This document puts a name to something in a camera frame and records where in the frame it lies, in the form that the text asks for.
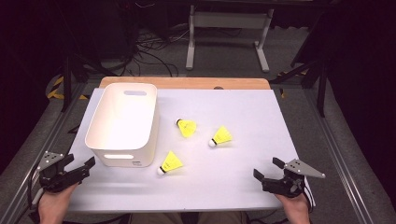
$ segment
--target human hand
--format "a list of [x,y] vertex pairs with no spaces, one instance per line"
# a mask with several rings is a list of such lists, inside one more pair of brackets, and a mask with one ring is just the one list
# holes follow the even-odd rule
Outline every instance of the human hand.
[[38,203],[41,224],[60,224],[64,220],[70,202],[70,196],[78,183],[59,193],[45,192]]
[[295,198],[288,198],[279,194],[275,194],[275,196],[282,202],[291,224],[309,224],[308,200],[303,194]]

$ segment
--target shuttlecock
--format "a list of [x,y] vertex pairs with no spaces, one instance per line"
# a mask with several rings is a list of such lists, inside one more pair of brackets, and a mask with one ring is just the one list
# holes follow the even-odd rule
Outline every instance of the shuttlecock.
[[178,119],[176,125],[180,129],[181,134],[186,138],[192,136],[197,129],[197,124],[192,120]]
[[231,140],[233,140],[233,137],[231,136],[230,132],[228,132],[224,126],[221,126],[213,138],[210,139],[209,146],[215,147],[217,144],[229,142]]

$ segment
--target gray carpet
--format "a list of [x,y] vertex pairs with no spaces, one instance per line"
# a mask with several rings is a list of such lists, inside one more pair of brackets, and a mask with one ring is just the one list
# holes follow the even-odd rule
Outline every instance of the gray carpet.
[[[181,77],[264,77],[273,79],[276,74],[290,70],[290,62],[297,53],[307,36],[305,29],[280,29],[270,30],[264,45],[264,53],[267,57],[270,73],[261,71],[259,61],[252,47],[260,31],[242,30],[202,30],[196,36],[196,50],[194,68],[191,71],[185,69],[188,41],[179,39],[161,50],[150,50],[149,53],[156,55],[166,63],[174,64]],[[142,54],[142,60],[146,63],[158,63],[156,59]],[[128,64],[124,76],[169,76],[167,69],[161,64],[144,64],[139,66],[132,62]],[[170,67],[173,76],[176,69]],[[99,85],[101,76],[91,75],[89,82],[84,86],[83,93],[91,94],[93,88]],[[356,207],[351,202],[346,190],[346,183],[340,176],[337,166],[334,164],[331,147],[326,135],[317,121],[318,111],[311,106],[312,99],[316,96],[317,87],[312,90],[303,90],[298,85],[297,77],[288,80],[282,85],[273,85],[282,114],[290,131],[290,136],[296,147],[301,160],[317,168],[326,174],[325,179],[309,178],[308,182],[312,189],[316,207],[310,215],[314,223],[364,223],[357,215]],[[285,97],[281,97],[279,88],[284,88]],[[29,173],[35,157],[40,149],[52,144],[51,151],[65,153],[73,143],[74,135],[67,133],[79,125],[89,100],[78,100],[73,106],[67,118],[64,118],[62,128],[56,134],[56,142],[47,141],[53,134],[53,127],[59,117],[64,116],[60,111],[63,102],[51,99],[42,119],[37,123],[17,156],[0,176],[0,211],[1,217],[9,216],[8,206],[14,202],[17,193],[26,174]],[[330,127],[336,145],[347,164],[356,188],[359,190],[361,200],[367,207],[372,220],[366,223],[396,223],[395,211],[389,201],[388,195],[376,179],[370,166],[364,159],[359,146],[352,133],[347,127],[342,112],[332,95],[331,85],[328,84],[325,100],[324,120]],[[251,218],[266,217],[264,222],[273,223],[285,217],[282,210],[277,211],[248,211]],[[66,220],[92,223],[103,221],[119,214],[69,214]],[[32,223],[27,217],[23,217],[21,223]]]

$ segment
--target floor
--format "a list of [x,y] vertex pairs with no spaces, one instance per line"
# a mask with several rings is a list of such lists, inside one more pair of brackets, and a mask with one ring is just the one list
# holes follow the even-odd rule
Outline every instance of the floor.
[[[290,62],[303,44],[308,31],[281,29],[269,31],[264,53],[270,72],[261,71],[253,42],[260,31],[202,29],[196,36],[194,68],[185,69],[188,33],[185,26],[174,28],[171,40],[165,46],[152,43],[153,35],[142,35],[141,49],[135,61],[125,69],[114,71],[123,76],[172,77],[263,77],[273,79],[280,72],[291,70]],[[168,68],[155,55],[168,63]],[[103,62],[104,66],[119,63]],[[68,133],[76,128],[84,115],[89,100],[78,96],[90,95],[103,76],[91,74],[87,83],[74,83],[74,100],[69,109],[61,113],[63,101],[51,98],[42,119],[37,123],[14,160],[0,176],[1,223],[11,223],[21,213],[25,200],[26,176],[38,155],[44,150],[66,153],[74,140]],[[49,83],[48,89],[58,78]],[[290,131],[299,158],[326,174],[325,179],[308,177],[316,207],[311,219],[314,223],[396,223],[396,214],[389,197],[361,154],[353,134],[347,127],[342,112],[332,95],[328,83],[325,97],[325,119],[315,108],[317,85],[304,90],[300,77],[282,84],[272,85],[282,114]],[[247,211],[250,218],[265,217],[262,221],[274,223],[285,217],[283,210]],[[107,220],[120,214],[69,214],[65,220],[92,223]],[[32,223],[27,216],[20,223]]]

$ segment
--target white tabletop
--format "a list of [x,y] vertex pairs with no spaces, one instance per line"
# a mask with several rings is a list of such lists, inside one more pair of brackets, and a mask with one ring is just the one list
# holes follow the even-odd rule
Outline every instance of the white tabletop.
[[[95,89],[71,147],[74,169],[94,156],[84,139],[104,89]],[[96,159],[90,176],[75,190],[69,211],[174,212],[255,210],[281,207],[262,191],[253,169],[280,179],[272,164],[278,157],[298,159],[273,91],[158,90],[160,128],[153,163],[145,168],[107,167]],[[176,119],[196,121],[197,130],[184,138]],[[233,141],[208,146],[224,125]],[[184,166],[157,175],[169,150]]]

